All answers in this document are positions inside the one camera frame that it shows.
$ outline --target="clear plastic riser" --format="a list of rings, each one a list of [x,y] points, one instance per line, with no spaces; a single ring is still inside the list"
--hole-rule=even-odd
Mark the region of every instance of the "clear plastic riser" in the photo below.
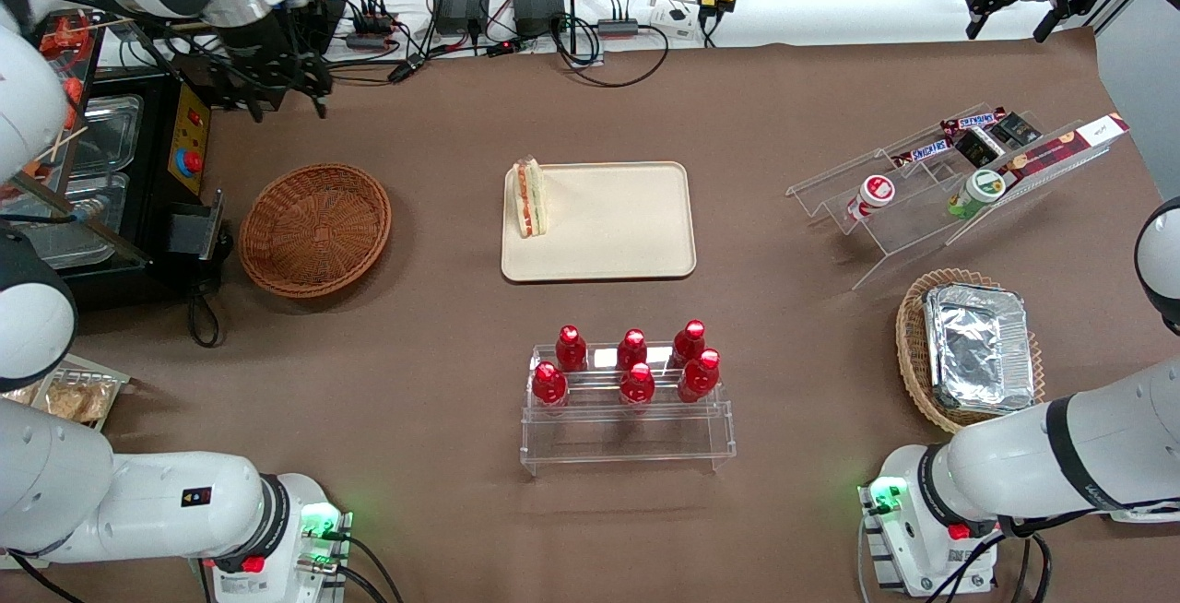
[[[539,406],[532,394],[537,363],[557,360],[551,343],[533,348],[520,421],[520,464],[530,473],[537,476],[539,465],[657,460],[709,460],[715,471],[736,454],[723,381],[701,400],[682,402],[676,387],[683,371],[668,365],[671,343],[651,342],[655,398],[638,408],[623,406],[615,347],[590,343],[586,371],[566,373],[569,402],[562,408]]]
[[[995,109],[990,104],[978,104],[976,107],[953,116],[953,119],[983,114],[983,112],[995,112]],[[1045,131],[1044,125],[1031,112],[1020,112],[1020,117],[1037,131]],[[1054,132],[1042,133],[1042,137],[1038,137],[1036,142],[1002,155],[996,160],[988,163],[985,169],[998,171],[1017,155],[1025,153],[1054,137],[1075,131],[1080,125],[1082,125],[1082,120],[1074,120],[1074,123]],[[1036,175],[1021,179],[996,204],[979,209],[971,219],[963,221],[951,215],[946,205],[951,196],[959,190],[964,179],[975,170],[968,158],[957,150],[948,150],[918,163],[907,163],[905,166],[894,166],[891,160],[897,155],[932,144],[942,137],[940,127],[931,125],[930,129],[913,133],[913,136],[906,137],[887,149],[861,155],[861,157],[853,158],[853,160],[825,171],[825,173],[807,182],[796,183],[787,191],[787,196],[796,198],[808,216],[831,217],[837,222],[843,234],[864,230],[864,234],[872,242],[877,262],[853,284],[853,290],[859,289],[870,280],[870,276],[879,274],[885,268],[900,267],[903,263],[935,253],[940,247],[953,244],[969,230],[977,228],[981,222],[989,218],[995,221],[996,212],[1014,212],[1009,204],[1015,201],[1021,201],[1024,204],[1036,201],[1038,196],[1045,195],[1043,190],[1045,184],[1050,184],[1062,175],[1067,175],[1093,158],[1106,153],[1112,144],[1112,140],[1103,142],[1094,149],[1084,150],[1082,153],[1074,155],[1073,158],[1066,158],[1066,160],[1037,171]],[[868,175],[885,175],[892,179],[896,188],[894,198],[889,207],[877,209],[863,221],[854,221],[848,215],[847,204],[853,199],[860,183]],[[1028,198],[1029,195],[1037,196],[1037,198]]]

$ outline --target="brown wicker basket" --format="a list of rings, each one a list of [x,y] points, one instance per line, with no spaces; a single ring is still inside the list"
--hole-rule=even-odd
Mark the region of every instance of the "brown wicker basket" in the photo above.
[[[991,414],[981,414],[977,411],[946,409],[935,400],[933,389],[930,385],[930,349],[926,346],[926,313],[923,309],[923,296],[939,284],[969,283],[982,284],[988,288],[999,288],[998,283],[991,278],[976,274],[976,271],[964,271],[962,268],[939,268],[920,276],[917,282],[910,284],[910,291],[905,293],[902,300],[902,308],[897,312],[897,360],[902,367],[902,379],[905,381],[905,389],[910,393],[914,405],[927,419],[956,434],[962,427],[995,419]],[[1029,355],[1032,360],[1032,384],[1036,402],[1044,400],[1044,367],[1041,366],[1041,347],[1036,343],[1036,335],[1029,333]]]
[[[359,278],[389,237],[382,184],[347,165],[308,165],[262,190],[242,222],[238,254],[258,287],[319,297]]]

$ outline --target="wooden skewer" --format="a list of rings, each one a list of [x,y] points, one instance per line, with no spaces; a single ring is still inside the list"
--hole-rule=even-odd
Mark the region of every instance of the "wooden skewer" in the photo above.
[[[70,140],[74,139],[77,136],[81,136],[81,133],[84,133],[86,131],[86,129],[88,129],[88,127],[90,127],[90,125],[83,125],[83,127],[77,129],[77,131],[74,131],[72,133],[68,133],[68,136],[66,136],[66,137],[63,137],[61,133],[58,133],[58,142],[54,142],[53,145],[50,146],[50,149],[44,150],[44,152],[41,152],[41,155],[39,155],[39,157],[33,158],[33,160],[31,160],[30,163],[37,163],[37,162],[41,160],[41,158],[47,157],[47,155],[55,153],[57,150],[58,150],[58,146],[66,144],[66,142],[70,142]]]

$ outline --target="white wall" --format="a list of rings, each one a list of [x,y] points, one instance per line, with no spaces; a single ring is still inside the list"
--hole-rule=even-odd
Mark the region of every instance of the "white wall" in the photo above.
[[[1161,195],[1180,196],[1180,11],[1132,2],[1099,35],[1099,71]]]

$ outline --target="white jar with red label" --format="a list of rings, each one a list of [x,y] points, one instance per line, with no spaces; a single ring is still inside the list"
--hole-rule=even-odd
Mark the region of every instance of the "white jar with red label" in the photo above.
[[[886,207],[893,201],[893,182],[881,175],[870,175],[865,183],[860,184],[860,190],[848,203],[848,216],[854,221],[864,221],[872,216],[873,211]]]

